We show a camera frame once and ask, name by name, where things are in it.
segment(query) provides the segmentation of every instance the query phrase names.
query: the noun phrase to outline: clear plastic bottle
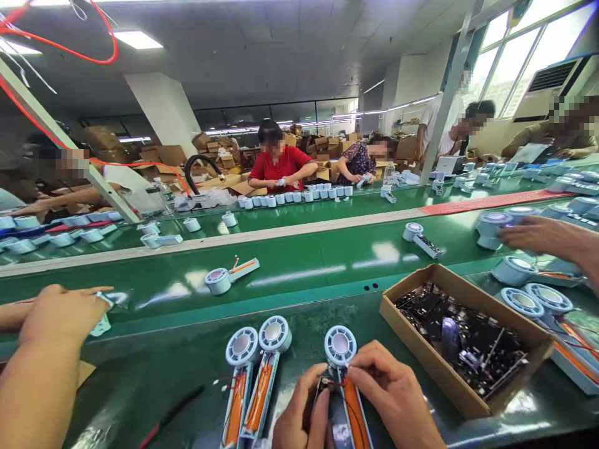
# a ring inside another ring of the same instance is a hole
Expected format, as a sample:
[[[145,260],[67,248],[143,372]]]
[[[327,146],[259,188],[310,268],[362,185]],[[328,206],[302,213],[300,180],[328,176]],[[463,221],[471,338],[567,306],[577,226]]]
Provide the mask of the clear plastic bottle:
[[[384,189],[391,189],[393,186],[393,178],[395,177],[395,164],[389,162],[388,166],[385,167],[385,176],[382,179],[382,187]]]
[[[175,194],[168,188],[168,186],[164,182],[162,182],[160,178],[154,178],[153,184],[160,189],[160,196],[163,199],[165,207],[163,214],[173,215],[175,212]]]

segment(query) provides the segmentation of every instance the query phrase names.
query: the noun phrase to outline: white shirt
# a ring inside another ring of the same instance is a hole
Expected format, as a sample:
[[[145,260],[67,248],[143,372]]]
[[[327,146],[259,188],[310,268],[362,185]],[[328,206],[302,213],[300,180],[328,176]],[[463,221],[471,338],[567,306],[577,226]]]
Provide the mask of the white shirt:
[[[103,176],[106,182],[118,184],[131,191],[145,190],[148,187],[152,187],[149,181],[145,180],[129,167],[104,165]]]
[[[434,99],[432,99],[424,111],[422,112],[422,116],[420,117],[420,123],[426,125],[426,129],[424,131],[424,138],[422,139],[422,147],[424,149],[424,153],[429,147],[429,143],[432,138],[432,131],[434,130],[435,123],[437,122],[437,114],[439,113],[439,107],[441,107],[441,101],[443,100],[443,93],[437,95]],[[449,138],[449,131],[451,127],[457,125],[460,116],[464,110],[464,102],[462,101],[462,96],[457,94],[454,97],[454,100],[451,103],[451,107],[449,108],[449,114],[447,116],[447,122],[445,123],[445,127],[443,129],[443,134],[441,135],[441,142],[439,143],[439,153],[437,156],[443,156],[451,151],[453,148],[455,141]]]

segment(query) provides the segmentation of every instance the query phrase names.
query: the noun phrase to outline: open cardboard box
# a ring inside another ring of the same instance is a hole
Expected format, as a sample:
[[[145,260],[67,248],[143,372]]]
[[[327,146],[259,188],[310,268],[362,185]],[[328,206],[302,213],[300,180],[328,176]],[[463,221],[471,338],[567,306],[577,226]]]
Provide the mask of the open cardboard box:
[[[503,385],[488,402],[483,401],[468,386],[393,304],[394,301],[429,280],[455,298],[459,304],[493,317],[500,326],[513,329],[524,344],[524,349],[528,353],[528,365],[520,369],[518,374]],[[379,312],[466,419],[485,418],[503,412],[514,395],[530,380],[553,351],[553,339],[548,332],[440,264],[429,265],[415,271],[385,290]]]

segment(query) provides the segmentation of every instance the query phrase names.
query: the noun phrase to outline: hand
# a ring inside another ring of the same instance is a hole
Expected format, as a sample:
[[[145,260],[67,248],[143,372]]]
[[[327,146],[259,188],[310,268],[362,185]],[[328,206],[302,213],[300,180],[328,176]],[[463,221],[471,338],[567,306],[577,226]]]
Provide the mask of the hand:
[[[352,175],[350,173],[349,176],[345,177],[345,179],[350,181],[352,184],[358,184],[362,180],[362,175]]]
[[[52,206],[48,204],[48,200],[37,200],[35,203],[10,212],[8,215],[36,215],[41,212],[46,212],[50,207]]]
[[[329,415],[329,390],[318,395],[314,404],[310,434],[302,429],[303,414],[310,388],[326,371],[326,364],[312,366],[295,384],[295,390],[287,408],[277,419],[273,430],[273,449],[322,449],[326,437]]]
[[[60,285],[47,286],[33,303],[19,343],[67,343],[79,348],[110,307],[94,294],[108,290],[112,287],[68,291]]]
[[[446,447],[410,367],[376,340],[349,365],[349,378],[376,408],[396,447]]]
[[[570,148],[562,148],[556,152],[553,156],[558,159],[570,159],[576,154],[576,152]]]
[[[540,137],[536,140],[532,140],[532,143],[542,143],[543,145],[553,145],[554,142],[555,142],[555,138],[549,137],[547,134],[545,134],[543,137]]]
[[[285,180],[285,185],[286,186],[294,186],[295,188],[300,188],[300,184],[298,183],[297,179],[293,176],[284,176],[283,179]]]
[[[593,256],[599,248],[599,234],[596,232],[538,216],[526,217],[518,226],[502,229],[498,237],[510,248],[530,249],[574,263],[580,258]]]

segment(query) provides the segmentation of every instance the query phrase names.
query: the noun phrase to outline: paper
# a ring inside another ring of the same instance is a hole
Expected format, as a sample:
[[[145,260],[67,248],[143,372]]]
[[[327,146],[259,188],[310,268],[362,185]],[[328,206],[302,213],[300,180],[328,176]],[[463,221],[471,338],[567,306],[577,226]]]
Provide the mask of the paper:
[[[543,143],[527,143],[518,149],[510,162],[533,163],[549,146]]]

